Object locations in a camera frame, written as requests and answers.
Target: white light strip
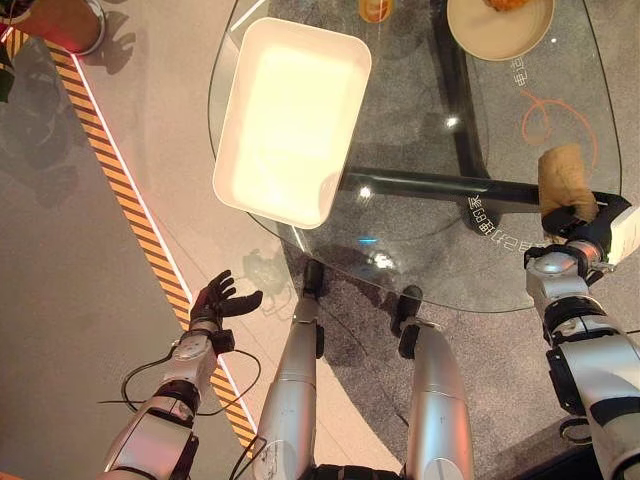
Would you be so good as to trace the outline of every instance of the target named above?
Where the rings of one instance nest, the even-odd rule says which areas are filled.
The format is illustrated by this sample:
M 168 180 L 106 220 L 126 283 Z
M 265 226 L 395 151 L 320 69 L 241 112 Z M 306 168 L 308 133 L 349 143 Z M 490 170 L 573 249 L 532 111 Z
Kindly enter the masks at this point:
M 251 16 L 251 14 L 253 12 L 255 12 L 258 7 L 260 7 L 260 5 L 262 5 L 266 0 L 260 0 L 259 2 L 256 2 L 249 10 L 247 10 L 247 12 L 242 15 L 238 21 L 236 23 L 234 23 L 231 28 L 229 29 L 230 31 L 234 31 L 236 28 L 238 28 L 240 25 L 242 25 L 242 23 Z
M 7 37 L 9 35 L 11 35 L 11 32 L 13 32 L 13 27 L 9 27 L 3 34 L 2 37 L 0 37 L 0 43 L 4 43 L 5 40 L 7 39 Z
M 120 153 L 120 150 L 118 149 L 118 145 L 113 140 L 113 135 L 111 135 L 111 131 L 109 130 L 109 127 L 107 126 L 107 122 L 105 121 L 104 116 L 102 115 L 102 112 L 100 111 L 100 107 L 98 107 L 98 103 L 96 102 L 96 99 L 93 96 L 93 92 L 91 91 L 91 88 L 89 88 L 89 82 L 87 82 L 87 78 L 86 78 L 82 68 L 80 67 L 80 62 L 78 61 L 78 59 L 76 58 L 75 55 L 71 55 L 71 58 L 73 59 L 73 63 L 75 64 L 76 69 L 78 70 L 78 74 L 80 75 L 80 78 L 82 79 L 82 83 L 84 84 L 84 87 L 87 90 L 87 93 L 89 94 L 89 98 L 91 99 L 91 103 L 93 104 L 93 107 L 96 110 L 96 114 L 98 115 L 98 118 L 102 122 L 102 126 L 104 127 L 104 131 L 107 134 L 107 138 L 109 139 L 109 141 L 111 142 L 111 146 L 113 147 L 113 151 L 115 152 L 116 157 L 118 157 L 118 160 L 120 161 L 120 164 L 122 165 L 122 169 L 124 170 L 125 175 L 129 179 L 129 182 L 131 183 L 131 188 L 133 188 L 133 191 L 136 193 L 136 197 L 138 198 L 138 201 L 140 202 L 140 206 L 142 206 L 142 209 L 144 210 L 144 213 L 146 214 L 147 219 L 149 220 L 149 223 L 151 224 L 151 227 L 153 228 L 153 232 L 158 237 L 158 241 L 160 242 L 160 245 L 162 246 L 162 250 L 164 251 L 165 255 L 167 256 L 167 259 L 169 260 L 169 263 L 171 264 L 171 267 L 173 268 L 173 271 L 176 274 L 176 277 L 178 278 L 178 281 L 180 282 L 180 286 L 182 287 L 182 290 L 187 295 L 187 298 L 189 299 L 189 303 L 191 303 L 192 299 L 193 299 L 193 295 L 191 294 L 191 291 L 187 287 L 187 282 L 182 277 L 182 274 L 180 273 L 180 269 L 178 269 L 178 266 L 176 265 L 176 262 L 174 261 L 173 257 L 171 256 L 171 252 L 169 251 L 169 248 L 167 247 L 167 244 L 165 243 L 164 239 L 162 238 L 162 235 L 160 234 L 160 231 L 158 230 L 158 227 L 156 226 L 156 224 L 155 224 L 155 222 L 153 220 L 153 217 L 149 213 L 149 209 L 147 208 L 146 204 L 144 203 L 144 200 L 142 199 L 142 195 L 140 195 L 140 191 L 138 190 L 138 187 L 136 186 L 136 183 L 134 182 L 133 177 L 131 176 L 131 173 L 129 172 L 129 168 L 127 167 L 127 164 L 124 162 L 124 159 L 122 158 L 122 154 Z M 227 375 L 227 379 L 229 380 L 229 383 L 231 384 L 231 388 L 233 388 L 233 392 L 234 392 L 235 396 L 236 397 L 239 396 L 240 392 L 238 391 L 238 387 L 236 386 L 236 383 L 233 381 L 233 377 L 231 376 L 231 373 L 229 372 L 229 368 L 227 367 L 227 364 L 225 363 L 225 361 L 222 358 L 222 356 L 218 356 L 218 364 L 220 365 L 222 370 L 224 370 L 224 373 Z M 251 424 L 251 428 L 253 428 L 253 432 L 257 433 L 258 429 L 256 427 L 256 423 L 254 422 L 253 417 L 251 416 L 251 413 L 249 412 L 249 409 L 247 408 L 246 403 L 244 402 L 244 400 L 242 398 L 239 400 L 239 402 L 240 402 L 240 406 L 242 407 L 242 410 L 244 411 L 244 414 L 247 416 L 247 420 L 249 420 L 249 423 Z

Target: beige bowl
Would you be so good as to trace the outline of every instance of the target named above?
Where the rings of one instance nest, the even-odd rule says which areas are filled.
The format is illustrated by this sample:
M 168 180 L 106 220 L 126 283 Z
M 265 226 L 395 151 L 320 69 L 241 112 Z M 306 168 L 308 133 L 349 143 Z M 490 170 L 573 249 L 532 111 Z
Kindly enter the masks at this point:
M 524 55 L 545 36 L 555 0 L 531 0 L 498 12 L 484 0 L 449 0 L 447 19 L 458 44 L 483 60 L 502 61 Z

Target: white tray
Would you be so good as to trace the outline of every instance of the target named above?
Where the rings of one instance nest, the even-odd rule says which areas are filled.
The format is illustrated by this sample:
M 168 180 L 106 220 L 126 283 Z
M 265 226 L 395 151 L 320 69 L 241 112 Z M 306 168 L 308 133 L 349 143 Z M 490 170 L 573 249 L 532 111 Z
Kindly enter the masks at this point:
M 329 216 L 371 70 L 359 39 L 274 18 L 244 35 L 213 188 L 300 228 Z

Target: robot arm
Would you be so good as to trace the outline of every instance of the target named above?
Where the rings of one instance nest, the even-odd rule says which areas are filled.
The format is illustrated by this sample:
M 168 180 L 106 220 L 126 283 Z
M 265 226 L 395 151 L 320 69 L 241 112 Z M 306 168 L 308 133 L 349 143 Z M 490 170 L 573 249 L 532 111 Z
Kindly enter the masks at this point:
M 202 394 L 217 356 L 235 345 L 222 319 L 249 313 L 262 301 L 260 291 L 230 298 L 232 283 L 227 270 L 200 292 L 160 387 L 114 440 L 99 480 L 187 479 L 198 449 L 192 429 Z
M 589 292 L 637 248 L 640 209 L 616 196 L 599 200 L 589 225 L 567 209 L 543 219 L 547 232 L 568 240 L 525 253 L 527 292 L 551 346 L 549 374 L 560 405 L 586 417 L 603 477 L 640 479 L 640 348 Z

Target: glass tabletop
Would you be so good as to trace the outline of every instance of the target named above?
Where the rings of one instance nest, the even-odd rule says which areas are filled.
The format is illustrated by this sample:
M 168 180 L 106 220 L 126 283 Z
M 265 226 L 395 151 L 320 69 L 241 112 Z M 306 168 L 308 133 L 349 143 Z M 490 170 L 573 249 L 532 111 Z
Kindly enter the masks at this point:
M 357 0 L 238 0 L 210 85 L 214 153 L 242 37 L 265 16 L 354 35 L 373 57 L 328 220 L 303 230 L 254 216 L 333 268 L 397 292 L 417 285 L 424 301 L 459 310 L 527 308 L 523 253 L 545 244 L 538 158 L 577 143 L 591 188 L 620 193 L 611 103 L 582 0 L 557 1 L 536 48 L 504 62 L 464 53 L 446 0 L 396 0 L 379 24 L 360 17 Z

